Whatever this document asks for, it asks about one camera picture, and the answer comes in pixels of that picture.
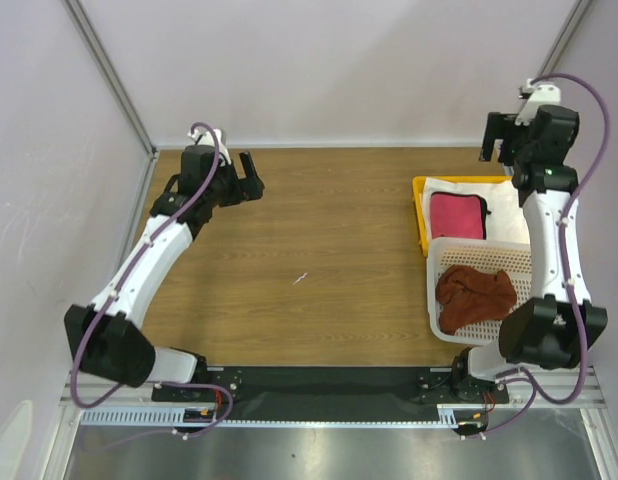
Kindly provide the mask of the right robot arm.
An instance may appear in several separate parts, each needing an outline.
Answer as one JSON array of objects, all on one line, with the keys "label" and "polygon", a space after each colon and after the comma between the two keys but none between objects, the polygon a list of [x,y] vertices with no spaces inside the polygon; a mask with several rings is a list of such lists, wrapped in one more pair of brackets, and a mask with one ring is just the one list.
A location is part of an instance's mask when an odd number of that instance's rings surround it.
[{"label": "right robot arm", "polygon": [[475,400],[506,377],[528,381],[554,405],[571,403],[584,386],[589,349],[608,316],[593,305],[580,266],[576,217],[584,183],[565,163],[579,126],[576,111],[550,104],[529,120],[487,116],[480,159],[498,149],[499,162],[513,170],[530,238],[531,290],[502,321],[497,340],[455,357],[449,388],[460,401]]}]

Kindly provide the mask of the brown cloth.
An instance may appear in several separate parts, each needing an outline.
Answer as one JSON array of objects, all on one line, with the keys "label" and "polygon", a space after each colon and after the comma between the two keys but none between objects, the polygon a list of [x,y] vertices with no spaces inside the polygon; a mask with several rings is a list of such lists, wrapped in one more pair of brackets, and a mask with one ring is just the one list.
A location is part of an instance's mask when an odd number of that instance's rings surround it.
[{"label": "brown cloth", "polygon": [[518,296],[508,274],[484,273],[464,265],[449,267],[439,278],[435,299],[442,306],[439,326],[454,335],[465,326],[500,321],[516,305]]}]

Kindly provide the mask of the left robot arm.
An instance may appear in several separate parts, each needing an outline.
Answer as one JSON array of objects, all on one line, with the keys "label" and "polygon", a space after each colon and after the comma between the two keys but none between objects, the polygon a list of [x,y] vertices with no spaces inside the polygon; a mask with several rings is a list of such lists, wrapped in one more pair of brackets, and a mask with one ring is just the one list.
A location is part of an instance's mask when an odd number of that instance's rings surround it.
[{"label": "left robot arm", "polygon": [[141,328],[159,287],[191,246],[217,207],[258,200],[265,185],[250,152],[230,156],[212,146],[192,145],[150,209],[140,239],[113,279],[86,306],[73,304],[64,325],[73,358],[70,387],[81,373],[137,388],[165,384],[188,400],[203,397],[210,375],[203,356],[156,347]]}]

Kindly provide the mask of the pink cloth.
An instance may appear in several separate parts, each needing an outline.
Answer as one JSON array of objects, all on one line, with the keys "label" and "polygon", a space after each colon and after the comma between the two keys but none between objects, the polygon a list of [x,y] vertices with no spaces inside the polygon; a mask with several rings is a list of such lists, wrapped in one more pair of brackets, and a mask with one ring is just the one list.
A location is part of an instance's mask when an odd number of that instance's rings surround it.
[{"label": "pink cloth", "polygon": [[431,237],[485,240],[490,214],[487,201],[479,195],[434,192],[429,202]]}]

